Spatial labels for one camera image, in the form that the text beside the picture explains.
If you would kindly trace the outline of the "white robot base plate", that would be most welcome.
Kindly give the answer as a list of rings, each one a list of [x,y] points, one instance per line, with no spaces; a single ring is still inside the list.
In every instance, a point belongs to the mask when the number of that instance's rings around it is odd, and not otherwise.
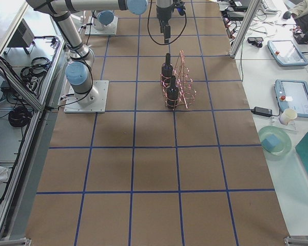
[[[74,90],[70,86],[69,96],[64,107],[65,113],[104,113],[106,109],[106,100],[108,93],[108,80],[94,80],[90,93],[82,100],[83,95],[74,96]]]

